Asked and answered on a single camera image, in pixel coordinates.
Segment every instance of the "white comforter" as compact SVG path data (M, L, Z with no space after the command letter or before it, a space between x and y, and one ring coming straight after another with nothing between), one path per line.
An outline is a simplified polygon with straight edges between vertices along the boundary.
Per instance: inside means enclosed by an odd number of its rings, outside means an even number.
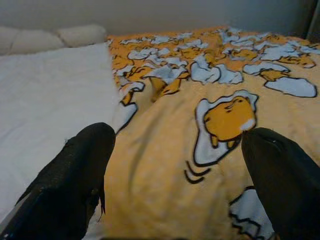
M105 44L0 57L0 221L65 140L112 125L118 94ZM97 218L85 239L99 239Z

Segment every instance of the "wall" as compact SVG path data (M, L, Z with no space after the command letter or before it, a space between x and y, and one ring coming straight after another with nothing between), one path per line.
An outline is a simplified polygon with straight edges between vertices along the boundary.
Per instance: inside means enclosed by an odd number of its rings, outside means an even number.
M111 34L232 25L302 36L315 1L0 0L0 25L50 30L97 23Z

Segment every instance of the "bedspread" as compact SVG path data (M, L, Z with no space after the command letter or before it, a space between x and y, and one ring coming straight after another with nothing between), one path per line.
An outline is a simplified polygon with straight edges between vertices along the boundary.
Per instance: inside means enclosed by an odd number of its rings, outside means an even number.
M274 129L320 163L320 45L232 27L107 41L122 98L105 176L108 234L274 239L241 133Z

